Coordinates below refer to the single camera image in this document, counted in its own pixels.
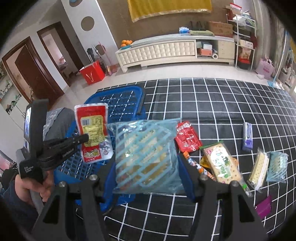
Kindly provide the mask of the person's left hand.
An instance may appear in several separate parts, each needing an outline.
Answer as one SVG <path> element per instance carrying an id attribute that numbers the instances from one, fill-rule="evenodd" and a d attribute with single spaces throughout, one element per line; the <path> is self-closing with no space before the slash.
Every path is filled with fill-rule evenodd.
<path id="1" fill-rule="evenodd" d="M 19 174 L 15 177 L 15 192 L 20 200 L 33 206 L 30 191 L 39 193 L 43 202 L 47 202 L 54 188 L 54 172 L 46 171 L 46 178 L 42 184 L 31 178 L 21 178 Z"/>

